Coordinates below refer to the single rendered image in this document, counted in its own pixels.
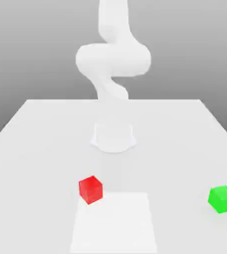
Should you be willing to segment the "small red cube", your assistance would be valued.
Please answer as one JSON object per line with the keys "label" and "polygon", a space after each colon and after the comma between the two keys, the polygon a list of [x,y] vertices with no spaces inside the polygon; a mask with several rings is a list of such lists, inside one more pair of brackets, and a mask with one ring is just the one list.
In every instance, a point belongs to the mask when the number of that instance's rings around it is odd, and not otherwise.
{"label": "small red cube", "polygon": [[79,195],[88,205],[103,198],[103,184],[95,176],[79,181],[78,186]]}

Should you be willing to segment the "small green cube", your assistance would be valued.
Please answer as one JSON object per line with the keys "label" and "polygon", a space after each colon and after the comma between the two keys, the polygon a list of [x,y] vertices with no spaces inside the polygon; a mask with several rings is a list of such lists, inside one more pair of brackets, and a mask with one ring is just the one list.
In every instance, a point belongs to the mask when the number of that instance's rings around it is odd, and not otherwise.
{"label": "small green cube", "polygon": [[217,213],[227,212],[227,186],[218,186],[210,189],[208,203]]}

